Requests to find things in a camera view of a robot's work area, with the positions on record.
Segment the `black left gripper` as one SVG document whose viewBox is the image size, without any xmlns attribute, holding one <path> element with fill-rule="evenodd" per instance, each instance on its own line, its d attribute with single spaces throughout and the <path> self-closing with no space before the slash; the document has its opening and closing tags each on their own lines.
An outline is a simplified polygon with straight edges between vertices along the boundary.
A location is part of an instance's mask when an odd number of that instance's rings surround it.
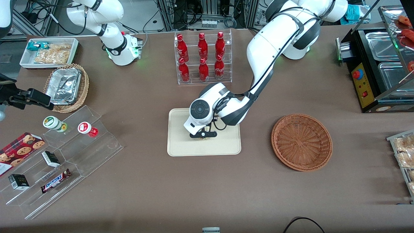
<svg viewBox="0 0 414 233">
<path fill-rule="evenodd" d="M 193 139 L 206 139 L 206 138 L 214 138 L 217 136 L 216 131 L 206 131 L 204 128 L 202 128 L 200 131 L 198 131 L 195 135 L 190 134 L 190 137 Z"/>
</svg>

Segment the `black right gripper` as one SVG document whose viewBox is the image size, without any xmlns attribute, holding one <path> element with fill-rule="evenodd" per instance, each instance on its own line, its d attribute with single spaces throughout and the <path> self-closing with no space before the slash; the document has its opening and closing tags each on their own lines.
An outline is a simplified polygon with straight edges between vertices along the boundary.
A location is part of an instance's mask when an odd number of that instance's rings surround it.
<svg viewBox="0 0 414 233">
<path fill-rule="evenodd" d="M 54 104 L 51 102 L 51 97 L 30 88 L 27 90 L 27 99 L 25 91 L 17 88 L 16 80 L 0 74 L 0 101 L 1 104 L 13 106 L 15 108 L 24 110 L 26 105 L 37 105 L 48 110 L 53 110 Z"/>
</svg>

